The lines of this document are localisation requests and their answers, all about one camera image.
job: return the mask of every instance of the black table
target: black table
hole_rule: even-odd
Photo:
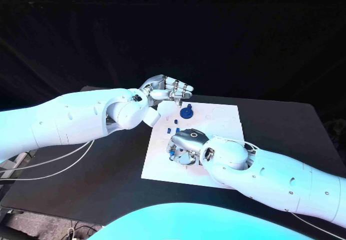
[[[321,171],[346,177],[346,167],[311,105],[194,95],[190,102],[237,105],[243,139]],[[200,203],[259,217],[315,239],[332,239],[234,190],[141,179],[151,128],[141,124],[96,139],[82,161],[43,180],[17,181],[1,201],[4,208],[106,225],[129,212],[162,203]],[[61,156],[79,145],[48,146],[31,164]],[[27,169],[21,178],[45,176],[69,166],[84,150]],[[314,217],[312,224],[346,238],[346,229]]]

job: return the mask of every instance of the black backdrop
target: black backdrop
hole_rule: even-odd
[[[346,118],[342,4],[0,4],[0,109],[164,74],[194,94],[314,105]]]

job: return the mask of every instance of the floor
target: floor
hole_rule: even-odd
[[[28,164],[30,159],[30,156],[25,155],[18,167],[24,167]],[[17,177],[21,171],[22,170],[17,170],[9,177]],[[7,214],[1,221],[1,224],[15,230],[20,230],[31,237],[37,237],[38,240],[64,240],[63,237],[67,233],[67,229],[70,226],[74,226],[76,221],[24,212],[22,214]],[[83,225],[92,227],[94,230],[99,230],[102,228],[100,226],[94,226],[84,222],[79,222],[76,228]],[[80,240],[87,239],[94,233],[93,230],[87,230],[89,229],[86,227],[79,228],[74,231],[74,238]]]

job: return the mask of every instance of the black curtain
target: black curtain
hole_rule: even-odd
[[[346,118],[346,6],[0,4],[0,109],[164,74],[194,94],[295,101]]]

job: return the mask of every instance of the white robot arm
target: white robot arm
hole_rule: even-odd
[[[141,121],[154,126],[159,114],[151,108],[161,100],[177,106],[191,97],[193,87],[156,75],[139,89],[73,92],[43,104],[0,112],[0,162],[51,145],[80,144]]]
[[[175,149],[185,150],[181,156]],[[291,157],[262,149],[246,150],[226,138],[211,139],[194,129],[174,134],[168,159],[200,162],[211,179],[276,210],[314,216],[346,228],[346,179]]]

